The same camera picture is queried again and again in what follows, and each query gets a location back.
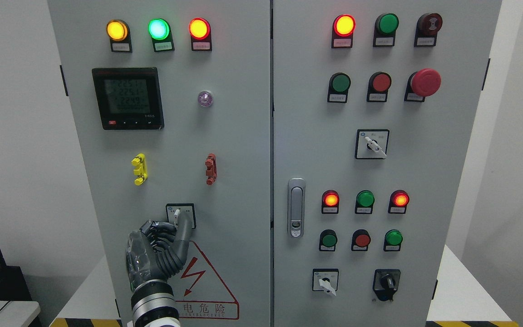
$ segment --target electrical hazard warning sign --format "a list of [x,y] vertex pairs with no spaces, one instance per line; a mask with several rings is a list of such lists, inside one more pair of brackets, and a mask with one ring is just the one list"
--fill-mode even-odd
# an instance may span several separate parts
[[239,319],[239,302],[199,246],[191,241],[187,263],[175,278],[181,318]]

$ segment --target gray metal panel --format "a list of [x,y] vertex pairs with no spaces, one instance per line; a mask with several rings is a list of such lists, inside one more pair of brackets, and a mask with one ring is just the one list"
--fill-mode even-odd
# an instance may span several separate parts
[[[193,239],[238,300],[240,318],[184,319],[183,325],[268,326],[269,2],[49,0],[48,3],[123,320],[131,319],[131,292],[124,265],[128,233],[147,219],[164,220],[166,203],[195,203],[197,229]],[[156,17],[170,23],[175,51],[153,52],[147,24]],[[191,51],[187,26],[194,17],[205,17],[211,24],[212,52]],[[105,27],[111,19],[128,23],[132,54],[110,52]],[[149,66],[158,68],[165,128],[103,130],[91,69]],[[211,108],[197,105],[197,94],[204,89],[213,93]],[[137,153],[147,156],[149,174],[140,187],[133,184],[130,163]],[[205,184],[204,163],[208,153],[217,156],[218,179],[212,186]],[[199,282],[201,285],[198,283],[189,297],[217,300],[218,289],[204,282],[213,274],[211,269],[207,270]],[[183,282],[178,276],[172,279],[177,300],[183,300],[186,281],[190,285],[196,278]],[[199,310],[198,306],[193,308],[196,313]]]
[[[275,326],[424,325],[484,78],[499,0],[274,0],[274,278]],[[400,20],[393,48],[373,48],[375,19]],[[414,48],[424,13],[444,19],[434,48]],[[334,19],[357,21],[351,49],[331,49]],[[411,73],[434,68],[439,91],[424,103],[403,102]],[[388,102],[365,101],[370,76],[393,79]],[[328,80],[350,76],[346,104],[326,103]],[[357,129],[389,129],[388,157],[354,158]],[[286,232],[288,180],[306,181],[305,234]],[[340,193],[340,213],[322,215],[321,195]],[[388,214],[393,191],[411,197],[405,215]],[[355,215],[355,197],[371,190],[372,215]],[[319,252],[324,229],[337,232],[336,252]],[[357,229],[370,232],[367,252],[350,250]],[[400,252],[382,251],[396,228]],[[338,268],[336,297],[312,292],[313,268]],[[374,271],[401,270],[394,302],[373,301]]]

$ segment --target white wall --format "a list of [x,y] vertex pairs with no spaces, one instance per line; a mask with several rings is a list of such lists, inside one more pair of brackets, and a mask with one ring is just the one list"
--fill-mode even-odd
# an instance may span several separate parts
[[46,1],[0,0],[0,246],[44,323],[104,254],[59,64]]
[[523,18],[463,263],[523,326]]
[[467,157],[446,244],[461,259],[467,233],[474,213],[488,150],[492,140],[498,109],[506,83],[516,35],[523,13],[523,0],[503,0],[490,52],[490,68],[484,90],[479,98],[474,128],[467,148]]

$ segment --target robotic hand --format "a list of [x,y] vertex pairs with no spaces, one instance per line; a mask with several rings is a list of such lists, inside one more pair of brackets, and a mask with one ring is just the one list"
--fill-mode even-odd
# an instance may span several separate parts
[[183,269],[191,238],[192,218],[175,212],[178,228],[147,221],[128,235],[126,266],[134,327],[180,327],[173,289],[167,280]]

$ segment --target green indicator light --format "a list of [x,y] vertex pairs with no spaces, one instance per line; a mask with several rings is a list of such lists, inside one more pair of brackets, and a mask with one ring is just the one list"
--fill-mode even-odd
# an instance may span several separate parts
[[149,23],[149,34],[155,40],[164,40],[168,37],[171,29],[166,21],[157,18]]
[[377,20],[377,29],[384,35],[390,35],[399,27],[399,18],[394,13],[380,15]]
[[385,240],[389,245],[397,246],[403,242],[403,234],[396,229],[390,230],[385,235]]
[[374,195],[372,195],[371,191],[362,191],[356,196],[356,202],[361,207],[370,207],[374,203]]
[[350,79],[346,75],[338,75],[332,80],[332,88],[336,92],[344,92],[350,87]]
[[336,245],[337,241],[338,240],[336,239],[336,236],[328,234],[322,238],[322,245],[326,247],[333,247]]

